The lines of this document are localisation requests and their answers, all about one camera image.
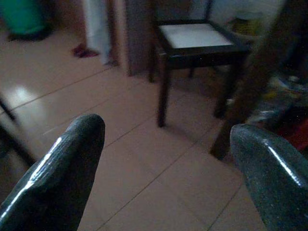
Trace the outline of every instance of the red cloth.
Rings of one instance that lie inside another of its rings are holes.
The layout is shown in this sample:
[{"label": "red cloth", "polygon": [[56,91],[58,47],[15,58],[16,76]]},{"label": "red cloth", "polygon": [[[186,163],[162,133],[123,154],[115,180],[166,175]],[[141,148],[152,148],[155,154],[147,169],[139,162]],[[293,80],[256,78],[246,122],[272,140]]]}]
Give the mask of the red cloth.
[{"label": "red cloth", "polygon": [[99,55],[97,52],[88,49],[83,43],[80,43],[77,47],[72,49],[72,53],[73,56],[78,58],[88,58]]},{"label": "red cloth", "polygon": [[288,140],[297,150],[304,150],[308,147],[308,119],[292,125],[286,125],[277,132]]}]

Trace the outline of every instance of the tile grout line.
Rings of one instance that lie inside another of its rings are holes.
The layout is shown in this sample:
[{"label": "tile grout line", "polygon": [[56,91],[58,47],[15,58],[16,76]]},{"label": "tile grout line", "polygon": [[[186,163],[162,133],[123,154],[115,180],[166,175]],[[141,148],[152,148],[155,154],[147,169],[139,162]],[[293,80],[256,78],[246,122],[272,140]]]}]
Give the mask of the tile grout line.
[{"label": "tile grout line", "polygon": [[[177,100],[175,100],[174,102],[170,103],[170,105],[175,104],[177,101],[179,101],[180,99],[182,99],[185,96],[182,95],[181,97],[179,97]],[[134,129],[136,129],[137,127],[141,126],[142,124],[144,124],[145,122],[149,121],[150,119],[152,119],[155,116],[155,113],[151,114],[150,116],[148,116],[144,121],[142,121],[140,124],[137,124],[135,127],[133,127],[131,130],[125,132],[123,135],[121,135],[120,137],[118,137],[116,140],[112,141],[110,144],[108,144],[106,147],[110,146],[111,144],[115,143],[116,141],[118,141],[119,139],[121,139],[123,136],[127,135],[128,133],[130,133],[131,131],[133,131]]]},{"label": "tile grout line", "polygon": [[64,122],[62,122],[62,123],[56,125],[55,127],[53,127],[53,128],[51,128],[51,129],[49,129],[49,130],[47,130],[47,131],[45,131],[45,132],[43,132],[43,133],[37,135],[37,136],[34,137],[33,139],[35,139],[35,138],[37,138],[37,137],[39,137],[39,136],[41,136],[41,135],[44,135],[44,134],[46,134],[47,132],[49,132],[49,131],[51,131],[51,130],[53,130],[53,129],[55,129],[55,128],[57,128],[57,127],[59,127],[59,126],[65,124],[65,123],[67,123],[68,121],[70,121],[70,120],[72,120],[72,119],[74,119],[74,118],[76,118],[76,117],[78,117],[78,116],[81,116],[82,114],[86,113],[87,111],[90,111],[90,110],[92,110],[93,108],[95,108],[95,107],[97,107],[97,106],[100,106],[100,105],[106,103],[107,101],[110,101],[111,99],[114,99],[114,98],[116,98],[116,97],[118,97],[118,96],[124,94],[125,92],[131,90],[132,88],[134,88],[134,87],[136,87],[136,86],[138,86],[138,85],[140,85],[140,84],[142,84],[142,82],[137,83],[137,84],[135,84],[135,85],[133,85],[133,86],[127,88],[125,91],[123,91],[123,92],[121,92],[121,93],[112,95],[109,99],[106,99],[106,100],[104,100],[103,102],[100,102],[99,104],[96,104],[95,106],[92,106],[92,107],[86,109],[85,111],[82,111],[82,112],[78,113],[77,115],[75,115],[75,116],[73,116],[73,117],[71,117],[71,118],[65,120]]},{"label": "tile grout line", "polygon": [[167,171],[175,162],[177,162],[186,152],[193,147],[195,143],[189,146],[181,155],[179,155],[169,166],[167,166],[161,173],[159,173],[152,181],[150,181],[143,189],[141,189],[135,196],[133,196],[125,205],[123,205],[115,214],[113,214],[107,221],[105,221],[102,226],[100,226],[96,231],[98,231],[101,227],[103,227],[106,223],[108,223],[113,217],[115,217],[122,209],[124,209],[130,202],[132,202],[138,195],[140,195],[146,188],[148,188],[157,178],[159,178],[165,171]]},{"label": "tile grout line", "polygon": [[236,192],[233,194],[233,196],[231,197],[231,199],[226,203],[226,205],[224,206],[224,208],[221,210],[221,212],[217,215],[217,217],[215,218],[215,220],[212,222],[212,224],[208,227],[207,231],[210,231],[210,229],[212,228],[212,226],[216,223],[216,221],[219,219],[220,215],[225,211],[225,209],[228,207],[228,205],[230,204],[230,202],[235,198],[236,194],[239,192],[239,190],[241,189],[241,187],[244,185],[244,183],[242,183],[239,188],[236,190]]},{"label": "tile grout line", "polygon": [[[182,96],[182,97],[180,97],[179,99],[177,99],[176,101],[174,101],[173,103],[175,103],[175,102],[177,102],[178,100],[180,100],[181,98],[183,98],[183,97],[185,97],[185,94]],[[145,120],[143,123],[145,123],[146,121],[148,121],[149,119],[151,119],[151,118],[153,118],[153,116],[151,116],[150,118],[148,118],[147,120]],[[95,231],[99,231],[99,229],[100,228],[102,228],[105,224],[107,224],[113,217],[115,217],[122,209],[124,209],[130,202],[132,202],[138,195],[140,195],[146,188],[148,188],[155,180],[157,180],[164,172],[166,172],[171,166],[173,166],[181,157],[183,157],[186,153],[187,153],[187,151],[188,150],[190,150],[192,147],[194,147],[198,142],[199,142],[199,140],[200,139],[198,139],[197,141],[195,141],[194,143],[192,143],[189,147],[187,147],[184,151],[183,151],[183,153],[182,154],[180,154],[170,165],[168,165],[161,173],[159,173],[152,181],[150,181],[143,189],[141,189],[135,196],[133,196],[132,197],[132,199],[130,199],[125,205],[123,205],[116,213],[114,213],[107,221],[105,221],[98,229],[96,229]],[[184,205],[184,207],[186,208],[186,209],[188,209],[190,212],[191,212],[191,210],[185,205],[185,203],[181,200],[181,199],[179,199],[178,197],[177,197],[177,195],[174,195],[175,197],[176,197],[176,199],[178,200],[178,201],[180,201],[183,205]]]},{"label": "tile grout line", "polygon": [[41,96],[39,96],[39,97],[37,97],[37,98],[35,98],[35,99],[32,99],[32,100],[30,100],[30,101],[28,101],[28,102],[26,102],[26,103],[22,103],[21,105],[18,105],[18,106],[14,107],[14,108],[11,108],[10,111],[16,110],[17,108],[20,108],[20,107],[22,107],[22,106],[25,106],[25,105],[27,105],[28,103],[31,103],[31,102],[33,102],[33,101],[35,101],[35,100],[38,100],[38,99],[41,99],[41,98],[43,98],[43,97],[45,97],[45,96],[47,96],[47,95],[56,93],[56,92],[59,91],[59,90],[62,90],[62,89],[64,89],[64,88],[66,88],[66,87],[70,87],[70,86],[72,86],[72,85],[74,85],[74,84],[76,84],[76,83],[79,83],[79,82],[81,82],[81,81],[83,81],[83,80],[85,80],[85,79],[91,78],[91,77],[93,77],[93,76],[95,76],[95,75],[97,75],[97,74],[99,74],[99,73],[102,73],[102,72],[111,70],[112,68],[114,68],[114,66],[112,66],[112,67],[110,67],[110,68],[107,68],[107,69],[105,69],[105,70],[99,71],[99,72],[97,72],[97,73],[94,73],[94,74],[92,74],[92,75],[90,75],[90,76],[87,76],[87,77],[85,77],[85,78],[83,78],[83,79],[77,80],[76,82],[70,83],[70,84],[68,84],[68,85],[65,85],[65,86],[63,86],[63,87],[60,87],[60,88],[58,88],[58,89],[56,89],[56,90],[53,90],[53,91],[51,91],[51,92],[48,92],[48,93],[46,93],[46,94],[43,94],[43,95],[41,95]]}]

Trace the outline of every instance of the chair leg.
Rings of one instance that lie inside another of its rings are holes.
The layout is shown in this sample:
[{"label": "chair leg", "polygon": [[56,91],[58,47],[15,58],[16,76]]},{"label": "chair leg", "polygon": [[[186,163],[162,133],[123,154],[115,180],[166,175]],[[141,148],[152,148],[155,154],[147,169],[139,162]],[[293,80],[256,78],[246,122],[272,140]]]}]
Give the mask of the chair leg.
[{"label": "chair leg", "polygon": [[191,67],[189,70],[188,78],[193,78],[194,75],[194,67]]},{"label": "chair leg", "polygon": [[214,110],[214,116],[216,118],[221,118],[224,116],[227,110],[227,100],[232,96],[235,90],[235,86],[238,77],[243,70],[244,61],[237,62],[231,66],[231,70],[225,78],[223,93],[219,96]]},{"label": "chair leg", "polygon": [[10,133],[6,131],[0,125],[0,139],[5,142],[6,145],[13,148],[17,155],[19,155],[27,164],[28,166],[32,166],[36,161],[35,159],[28,153],[28,151],[24,148],[24,146],[16,140]]},{"label": "chair leg", "polygon": [[150,83],[154,82],[155,65],[156,65],[155,43],[153,42],[150,47],[149,63],[148,63],[148,70],[149,70],[148,79]]},{"label": "chair leg", "polygon": [[9,108],[1,98],[0,98],[0,107],[4,109],[4,112],[11,118],[11,120],[15,120],[15,116],[12,114],[12,112],[10,112]]},{"label": "chair leg", "polygon": [[169,87],[170,87],[170,69],[168,69],[167,65],[165,65],[164,73],[161,79],[159,105],[158,105],[157,123],[160,128],[165,126]]}]

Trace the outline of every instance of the wooden table leg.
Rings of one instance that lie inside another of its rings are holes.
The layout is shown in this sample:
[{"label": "wooden table leg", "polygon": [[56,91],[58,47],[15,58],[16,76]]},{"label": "wooden table leg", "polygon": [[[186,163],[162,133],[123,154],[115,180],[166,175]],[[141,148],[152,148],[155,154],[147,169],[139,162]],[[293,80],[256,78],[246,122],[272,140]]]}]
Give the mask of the wooden table leg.
[{"label": "wooden table leg", "polygon": [[152,42],[150,47],[149,63],[148,63],[148,70],[149,70],[148,79],[150,83],[154,82],[155,65],[156,65],[155,43]]},{"label": "wooden table leg", "polygon": [[159,93],[158,118],[157,118],[157,123],[159,127],[163,127],[165,125],[169,87],[170,87],[170,69],[166,64],[166,61],[163,68],[164,68],[163,73],[160,79],[161,85]]},{"label": "wooden table leg", "polygon": [[224,116],[227,110],[227,100],[232,96],[235,91],[236,83],[238,77],[240,76],[244,66],[244,59],[239,60],[239,62],[233,64],[225,78],[223,93],[219,96],[214,110],[214,116],[216,118],[221,118]]}]

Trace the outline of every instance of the tiled floor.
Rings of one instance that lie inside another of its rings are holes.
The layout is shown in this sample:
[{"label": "tiled floor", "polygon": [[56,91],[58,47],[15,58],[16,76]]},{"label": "tiled floor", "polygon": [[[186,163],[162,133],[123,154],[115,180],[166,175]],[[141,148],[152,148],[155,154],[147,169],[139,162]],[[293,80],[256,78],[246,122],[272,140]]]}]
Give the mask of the tiled floor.
[{"label": "tiled floor", "polygon": [[[20,126],[3,113],[0,122],[36,158],[75,117],[98,113],[105,120],[80,231],[265,229],[241,173],[209,155],[222,121],[212,116],[215,99],[203,94],[202,73],[190,80],[185,71],[173,73],[167,126],[158,128],[158,85],[145,74],[125,77],[98,57],[72,57],[79,41],[67,31],[35,43],[6,42],[2,32],[0,42],[0,92]],[[1,200],[25,170],[13,153],[0,161]]]}]

